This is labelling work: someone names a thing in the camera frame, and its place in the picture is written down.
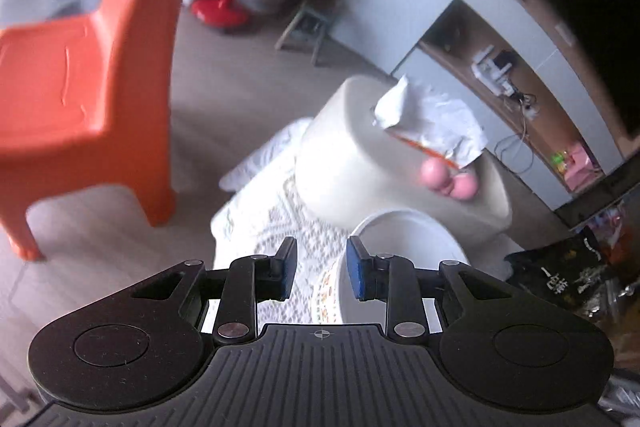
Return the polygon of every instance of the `pink ball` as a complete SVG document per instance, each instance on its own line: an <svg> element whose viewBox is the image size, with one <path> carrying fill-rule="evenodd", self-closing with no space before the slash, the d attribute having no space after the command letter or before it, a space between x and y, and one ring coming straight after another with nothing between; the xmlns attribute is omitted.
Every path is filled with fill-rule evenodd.
<svg viewBox="0 0 640 427"><path fill-rule="evenodd" d="M453 190L454 186L455 185L453 183L453 180L451 180L449 185L447 185L446 187L441 188L440 190L438 190L438 192L440 194L442 194L443 196L449 196L451 194L451 191Z"/></svg>
<svg viewBox="0 0 640 427"><path fill-rule="evenodd" d="M450 196L456 200L470 200L478 192L478 178L472 172L461 172L453 177Z"/></svg>
<svg viewBox="0 0 640 427"><path fill-rule="evenodd" d="M441 190L451 183L449 167L439 158L429 158L420 167L420 181L431 190Z"/></svg>

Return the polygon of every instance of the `wooden shelf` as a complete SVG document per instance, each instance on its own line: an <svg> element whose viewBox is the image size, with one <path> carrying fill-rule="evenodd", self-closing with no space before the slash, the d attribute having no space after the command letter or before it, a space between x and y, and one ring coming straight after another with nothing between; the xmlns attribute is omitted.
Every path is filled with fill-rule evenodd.
<svg viewBox="0 0 640 427"><path fill-rule="evenodd" d="M446 44L447 51L443 48L444 43L439 34L442 28L447 28L448 32L453 30L455 35ZM513 49L471 8L462 1L455 0L427 31L418 46L491 107L515 134L522 134L524 121L518 105L508 98L495 96L471 71L472 57L490 44L495 47L492 57L502 50ZM540 113L533 121L526 122L528 143L564 184L562 176L551 163L551 157L580 141L580 132L558 100L521 58L514 65L510 79L521 92L533 94L537 98Z"/></svg>

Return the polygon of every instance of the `chair backrest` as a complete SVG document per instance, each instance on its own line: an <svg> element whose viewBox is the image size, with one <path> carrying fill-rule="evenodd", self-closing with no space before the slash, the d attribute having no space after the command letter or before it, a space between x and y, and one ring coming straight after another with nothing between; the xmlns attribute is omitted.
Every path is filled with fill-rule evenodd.
<svg viewBox="0 0 640 427"><path fill-rule="evenodd" d="M180 4L181 0L102 0L95 17L109 57L107 97L118 118L127 110L139 110L145 100L161 103L154 100L156 95L168 96ZM132 76L137 78L135 86ZM159 76L166 83L158 82Z"/></svg>

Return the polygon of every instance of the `metal screw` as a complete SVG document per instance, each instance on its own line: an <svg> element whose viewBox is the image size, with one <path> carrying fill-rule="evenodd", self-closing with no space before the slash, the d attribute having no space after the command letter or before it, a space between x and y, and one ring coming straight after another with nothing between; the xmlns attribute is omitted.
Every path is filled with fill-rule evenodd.
<svg viewBox="0 0 640 427"><path fill-rule="evenodd" d="M418 324L417 322L401 322L400 324L396 325L394 331L401 337L412 339L414 337L423 335L425 329L422 324Z"/></svg>
<svg viewBox="0 0 640 427"><path fill-rule="evenodd" d="M228 322L218 328L218 334L226 339L239 339L249 332L249 328L239 322Z"/></svg>

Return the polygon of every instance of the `white bucket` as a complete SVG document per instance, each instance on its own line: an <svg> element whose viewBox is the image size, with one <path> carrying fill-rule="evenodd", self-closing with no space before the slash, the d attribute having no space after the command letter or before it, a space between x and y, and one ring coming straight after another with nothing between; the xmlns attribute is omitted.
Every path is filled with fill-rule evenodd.
<svg viewBox="0 0 640 427"><path fill-rule="evenodd" d="M351 235L360 237L371 255L392 253L406 257L416 268L437 270L440 261L468 264L458 242L447 229L417 210L386 210L367 217ZM442 331L433 299L423 299L431 333ZM353 296L344 254L319 279L311 302L319 324L370 324L385 327L386 304L360 302Z"/></svg>

